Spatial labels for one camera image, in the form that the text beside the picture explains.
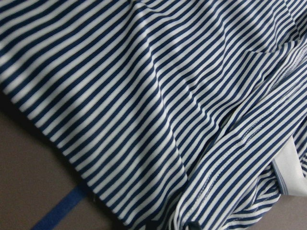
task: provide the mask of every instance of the striped shirt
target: striped shirt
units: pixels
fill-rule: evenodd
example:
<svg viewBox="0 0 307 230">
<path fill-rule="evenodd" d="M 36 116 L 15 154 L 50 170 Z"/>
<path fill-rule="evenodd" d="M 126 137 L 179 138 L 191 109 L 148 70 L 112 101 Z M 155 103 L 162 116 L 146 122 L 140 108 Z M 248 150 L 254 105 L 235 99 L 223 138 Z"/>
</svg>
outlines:
<svg viewBox="0 0 307 230">
<path fill-rule="evenodd" d="M 128 229 L 244 229 L 307 173 L 307 2 L 0 1 L 0 89 Z"/>
</svg>

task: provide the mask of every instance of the blue line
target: blue line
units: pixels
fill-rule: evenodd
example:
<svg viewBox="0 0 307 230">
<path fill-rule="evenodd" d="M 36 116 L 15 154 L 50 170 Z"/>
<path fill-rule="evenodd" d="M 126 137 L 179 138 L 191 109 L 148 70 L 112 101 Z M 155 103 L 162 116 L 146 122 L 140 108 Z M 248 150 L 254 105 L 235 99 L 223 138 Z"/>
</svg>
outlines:
<svg viewBox="0 0 307 230">
<path fill-rule="evenodd" d="M 88 194 L 88 187 L 81 183 L 72 189 L 31 230 L 53 229 Z"/>
<path fill-rule="evenodd" d="M 282 176 L 282 174 L 280 173 L 279 168 L 278 168 L 278 166 L 277 166 L 277 163 L 276 163 L 276 161 L 275 161 L 274 159 L 272 160 L 272 163 L 273 163 L 273 168 L 275 169 L 275 174 L 276 174 L 276 177 L 277 177 L 277 181 L 279 182 L 278 184 L 279 184 L 279 186 L 280 186 L 280 192 L 281 192 L 281 194 L 283 194 L 283 195 L 289 195 L 289 194 L 288 194 L 287 185 L 286 185 L 286 183 L 285 183 L 285 181 L 284 181 L 284 179 L 283 179 L 283 176 Z"/>
</svg>

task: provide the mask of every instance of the seam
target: seam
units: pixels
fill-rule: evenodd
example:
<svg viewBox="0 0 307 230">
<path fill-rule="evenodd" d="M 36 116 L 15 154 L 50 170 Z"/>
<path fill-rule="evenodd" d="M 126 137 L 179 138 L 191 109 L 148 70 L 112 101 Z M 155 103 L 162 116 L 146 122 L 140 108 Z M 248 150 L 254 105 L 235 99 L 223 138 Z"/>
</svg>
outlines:
<svg viewBox="0 0 307 230">
<path fill-rule="evenodd" d="M 302 60 L 302 57 L 306 54 L 306 51 L 307 51 L 307 49 L 304 49 L 304 50 L 300 53 L 299 57 L 295 60 L 295 62 L 293 62 L 293 64 L 292 64 L 291 67 L 289 68 L 289 70 L 284 74 L 284 76 L 282 76 L 282 79 L 284 79 L 286 76 L 288 76 L 288 74 L 290 74 L 290 73 L 289 73 L 290 71 L 293 71 L 293 70 L 294 70 L 294 66 L 297 67 L 297 65 L 299 64 L 299 62 Z M 273 90 L 273 87 L 274 87 L 276 84 L 277 84 L 277 82 L 272 86 L 272 89 L 269 91 L 269 93 Z M 279 99 L 269 110 L 267 110 L 264 114 L 262 114 L 262 115 L 258 118 L 258 120 L 257 120 L 257 121 L 256 121 L 256 122 L 255 122 L 255 123 L 244 133 L 244 135 L 243 135 L 242 137 L 239 136 L 238 143 L 236 143 L 233 147 L 231 147 L 231 148 L 222 156 L 222 158 L 220 158 L 220 159 L 217 161 L 217 166 L 219 165 L 220 162 L 222 162 L 223 160 L 225 160 L 226 157 L 228 157 L 230 151 L 232 151 L 235 147 L 238 147 L 239 144 L 241 144 L 242 147 L 245 146 L 245 145 L 250 141 L 250 139 L 251 139 L 253 136 L 255 136 L 255 135 L 257 134 L 257 132 L 261 129 L 261 127 L 262 127 L 263 125 L 261 125 L 260 128 L 258 128 L 258 129 L 257 129 L 247 140 L 245 140 L 246 135 L 247 135 L 248 133 L 250 133 L 250 131 L 252 130 L 252 128 L 255 127 L 255 126 L 261 121 L 261 119 L 262 119 L 263 117 L 265 117 L 266 115 L 268 115 L 269 113 L 271 113 L 271 112 L 273 111 L 273 109 L 276 108 L 277 104 L 278 104 L 284 97 L 288 96 L 288 98 L 286 99 L 285 102 L 287 102 L 288 100 L 290 100 L 290 99 L 293 97 L 293 95 L 294 95 L 296 92 L 294 92 L 294 93 L 292 93 L 292 94 L 290 94 L 290 95 L 288 95 L 288 93 L 289 93 L 290 91 L 292 91 L 292 89 L 293 89 L 294 87 L 296 87 L 298 84 L 299 84 L 299 82 L 296 83 L 294 86 L 292 86 L 289 90 L 287 90 L 287 92 L 286 92 L 286 93 L 285 93 L 285 94 L 284 94 L 284 95 L 283 95 L 283 96 L 282 96 L 282 97 L 281 97 L 281 98 L 280 98 L 280 99 Z M 301 83 L 300 86 L 299 86 L 299 88 L 298 88 L 298 90 L 301 89 L 302 86 L 303 86 L 303 84 Z M 238 154 L 239 154 L 239 151 L 236 152 L 234 155 L 232 155 L 232 156 L 229 158 L 228 161 L 232 160 L 232 159 L 233 159 L 234 157 L 236 157 Z M 210 173 L 209 173 L 209 175 L 208 175 L 208 177 L 207 177 L 207 179 L 206 179 L 204 185 L 202 186 L 201 190 L 198 192 L 198 195 L 197 195 L 197 198 L 196 198 L 194 204 L 192 205 L 191 209 L 187 212 L 186 218 L 183 218 L 183 219 L 182 219 L 182 222 L 183 222 L 183 223 L 185 223 L 185 222 L 188 220 L 188 217 L 191 215 L 191 213 L 195 211 L 196 205 L 198 204 L 198 201 L 199 201 L 199 199 L 200 199 L 202 193 L 203 193 L 204 190 L 205 190 L 205 187 L 206 187 L 206 185 L 207 185 L 207 183 L 208 183 L 208 181 L 209 181 L 209 178 L 210 178 L 210 176 L 212 175 L 213 171 L 217 168 L 217 166 L 214 167 L 214 168 L 212 168 L 212 169 L 210 170 Z M 218 178 L 218 176 L 221 174 L 221 172 L 225 169 L 225 167 L 226 167 L 225 165 L 222 166 L 221 169 L 220 169 L 220 171 L 218 172 L 218 174 L 212 179 L 212 183 L 211 183 L 210 187 L 208 188 L 207 194 L 205 195 L 205 197 L 203 198 L 203 200 L 208 196 L 208 193 L 210 192 L 212 186 L 214 185 L 214 182 L 216 181 L 216 179 Z"/>
</svg>

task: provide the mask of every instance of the blue tape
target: blue tape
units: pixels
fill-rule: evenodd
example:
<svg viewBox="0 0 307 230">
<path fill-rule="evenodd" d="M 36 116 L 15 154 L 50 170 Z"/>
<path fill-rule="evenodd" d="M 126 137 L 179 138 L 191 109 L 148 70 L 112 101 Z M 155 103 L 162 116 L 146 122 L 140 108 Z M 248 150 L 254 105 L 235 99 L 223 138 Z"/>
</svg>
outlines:
<svg viewBox="0 0 307 230">
<path fill-rule="evenodd" d="M 76 186 L 50 212 L 37 222 L 31 230 L 53 229 L 88 193 L 89 189 L 85 183 Z"/>
</svg>

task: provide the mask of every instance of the brown floor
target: brown floor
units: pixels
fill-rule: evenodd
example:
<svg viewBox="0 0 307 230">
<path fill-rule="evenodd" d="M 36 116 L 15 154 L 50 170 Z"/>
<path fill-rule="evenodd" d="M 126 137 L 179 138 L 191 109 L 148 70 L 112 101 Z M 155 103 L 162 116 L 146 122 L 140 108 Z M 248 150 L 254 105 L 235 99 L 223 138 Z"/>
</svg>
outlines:
<svg viewBox="0 0 307 230">
<path fill-rule="evenodd" d="M 0 230 L 27 230 L 79 182 L 53 145 L 0 94 Z M 283 196 L 250 230 L 306 230 L 307 197 Z M 122 230 L 100 202 L 82 200 L 57 230 Z"/>
</svg>

